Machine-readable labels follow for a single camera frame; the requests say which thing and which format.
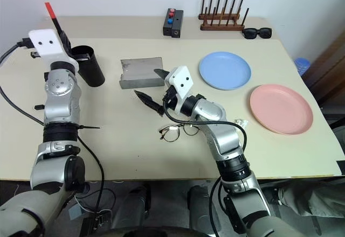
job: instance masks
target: eyeglasses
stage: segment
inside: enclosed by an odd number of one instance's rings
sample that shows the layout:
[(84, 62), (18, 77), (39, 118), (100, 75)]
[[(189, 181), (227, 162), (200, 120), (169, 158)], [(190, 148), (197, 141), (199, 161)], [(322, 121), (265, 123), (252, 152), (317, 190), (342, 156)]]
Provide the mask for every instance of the eyeglasses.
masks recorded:
[(257, 30), (255, 28), (246, 28), (242, 30), (242, 33), (246, 39), (255, 39), (257, 35), (263, 39), (269, 39), (272, 36), (272, 29), (261, 28), (260, 30)]
[(167, 142), (176, 141), (180, 136), (180, 127), (183, 127), (183, 131), (189, 135), (194, 136), (199, 132), (199, 128), (188, 124), (178, 124), (167, 126), (162, 128), (159, 133), (162, 135), (161, 140), (164, 139)]

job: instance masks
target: sunglasses lens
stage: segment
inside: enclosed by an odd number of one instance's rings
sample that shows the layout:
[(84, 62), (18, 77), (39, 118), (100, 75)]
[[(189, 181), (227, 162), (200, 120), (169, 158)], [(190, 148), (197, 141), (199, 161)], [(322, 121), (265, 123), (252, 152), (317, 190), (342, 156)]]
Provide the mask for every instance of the sunglasses lens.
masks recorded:
[(260, 29), (259, 35), (263, 39), (269, 39), (272, 36), (272, 30), (270, 28), (262, 28)]
[(196, 135), (199, 132), (199, 128), (188, 124), (183, 125), (183, 129), (184, 132), (189, 136)]
[(246, 39), (255, 39), (257, 37), (257, 30), (252, 28), (244, 29), (243, 34)]
[(163, 136), (164, 140), (166, 140), (168, 142), (173, 142), (173, 141), (178, 139), (178, 137), (180, 135), (179, 133), (180, 133), (180, 129), (178, 127), (169, 126), (162, 131), (162, 136)]

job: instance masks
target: black cylinder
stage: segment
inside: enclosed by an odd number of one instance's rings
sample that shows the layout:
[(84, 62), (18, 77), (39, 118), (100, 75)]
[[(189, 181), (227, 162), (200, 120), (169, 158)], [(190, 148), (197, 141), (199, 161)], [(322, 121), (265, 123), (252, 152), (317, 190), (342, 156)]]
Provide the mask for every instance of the black cylinder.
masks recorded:
[(187, 99), (185, 99), (182, 107), (181, 107), (181, 113), (190, 117), (192, 115), (192, 111), (194, 109), (195, 104), (198, 102), (198, 98), (191, 95)]
[(56, 69), (67, 69), (71, 71), (75, 75), (75, 68), (72, 64), (64, 62), (64, 61), (56, 61), (50, 64), (50, 70)]
[(226, 182), (235, 182), (250, 175), (249, 163), (244, 155), (226, 161), (217, 161), (217, 167)]
[(89, 46), (77, 46), (71, 49), (71, 54), (73, 56), (85, 54), (89, 55), (90, 59), (77, 60), (79, 64), (78, 73), (89, 86), (98, 87), (105, 82), (104, 75), (100, 66), (98, 65), (93, 48)]
[(44, 126), (43, 143), (50, 141), (77, 141), (79, 126), (73, 123), (49, 123)]

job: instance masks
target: wooden rack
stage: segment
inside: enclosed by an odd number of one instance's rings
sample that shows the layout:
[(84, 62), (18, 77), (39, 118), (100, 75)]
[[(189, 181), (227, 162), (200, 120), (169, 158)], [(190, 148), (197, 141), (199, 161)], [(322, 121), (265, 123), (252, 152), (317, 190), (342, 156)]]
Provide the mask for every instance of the wooden rack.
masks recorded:
[(198, 16), (199, 20), (204, 21), (203, 24), (200, 25), (200, 30), (202, 31), (241, 31), (244, 29), (244, 21), (247, 17), (249, 8), (247, 8), (246, 14), (243, 17), (242, 23), (239, 25), (237, 24), (237, 20), (239, 19), (239, 16), (240, 16), (239, 13), (241, 11), (243, 0), (241, 0), (236, 13), (232, 13), (236, 0), (233, 0), (229, 13), (225, 13), (227, 1), (228, 0), (225, 0), (222, 11), (218, 13), (219, 2), (220, 2), (220, 0), (218, 0), (217, 5), (213, 7), (213, 12), (211, 13), (212, 0), (210, 0), (209, 7), (208, 8), (205, 7), (205, 11), (204, 11), (205, 0), (203, 0), (201, 13)]

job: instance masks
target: black sunglasses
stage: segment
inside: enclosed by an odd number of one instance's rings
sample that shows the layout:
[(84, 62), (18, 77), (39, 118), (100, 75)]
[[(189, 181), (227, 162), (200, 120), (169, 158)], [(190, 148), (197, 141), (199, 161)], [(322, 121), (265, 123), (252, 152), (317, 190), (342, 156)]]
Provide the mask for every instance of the black sunglasses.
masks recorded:
[(242, 33), (246, 39), (255, 39), (257, 35), (263, 39), (269, 39), (272, 36), (272, 29), (261, 28), (260, 30), (257, 30), (255, 28), (246, 28), (242, 30)]

